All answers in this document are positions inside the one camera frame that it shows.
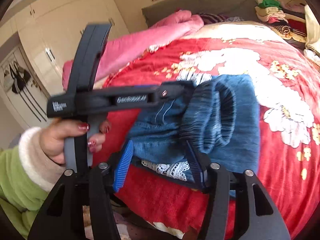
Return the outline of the green fleece sleeve forearm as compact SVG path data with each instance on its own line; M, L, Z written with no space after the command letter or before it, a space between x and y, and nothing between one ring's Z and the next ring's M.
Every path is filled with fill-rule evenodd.
M18 145L1 151L1 207L26 239L40 207L65 170L40 146L42 129L26 130Z

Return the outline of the left hand red nails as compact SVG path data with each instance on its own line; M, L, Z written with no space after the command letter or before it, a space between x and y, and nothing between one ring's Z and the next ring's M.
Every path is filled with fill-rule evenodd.
M58 165L65 164L64 145L65 139L86 136L90 126L78 120L55 120L50 126L40 133L40 146L49 159ZM106 134L111 129L111 123L106 119L99 126L99 132L87 140L86 148L91 153L102 149Z

